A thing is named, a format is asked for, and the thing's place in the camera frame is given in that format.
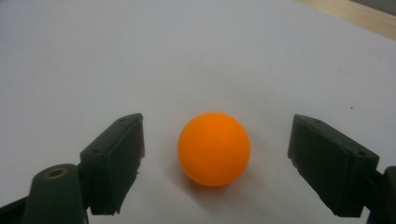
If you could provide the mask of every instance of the orange sphere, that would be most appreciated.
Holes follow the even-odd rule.
[[[248,134],[234,118],[217,112],[202,114],[180,133],[178,160],[194,181],[209,187],[224,186],[248,165]]]

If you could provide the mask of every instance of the orange ball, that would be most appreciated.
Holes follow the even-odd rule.
[[[209,187],[233,182],[248,165],[248,134],[234,118],[217,112],[187,123],[177,145],[178,160],[194,181]]]

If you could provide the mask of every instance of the wooden strip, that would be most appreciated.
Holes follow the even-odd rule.
[[[396,40],[396,17],[348,0],[297,0],[339,19]]]

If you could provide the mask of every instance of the robotic claw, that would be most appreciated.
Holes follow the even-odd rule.
[[[88,223],[88,207],[93,215],[119,213],[145,155],[142,120],[116,120],[80,153],[78,166],[37,174],[28,197],[0,209],[0,223]],[[396,167],[380,174],[374,152],[321,120],[295,115],[288,156],[335,215],[359,217],[366,206],[367,223],[396,224]]]

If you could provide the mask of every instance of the tabletop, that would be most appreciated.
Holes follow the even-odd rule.
[[[292,166],[292,118],[370,148],[382,173],[396,164],[395,86],[394,40],[295,1],[4,1],[0,205],[142,113],[139,176],[120,214],[91,223],[365,223],[366,209],[334,216]],[[246,171],[224,188],[194,184],[177,162],[180,131],[207,111],[250,139]]]

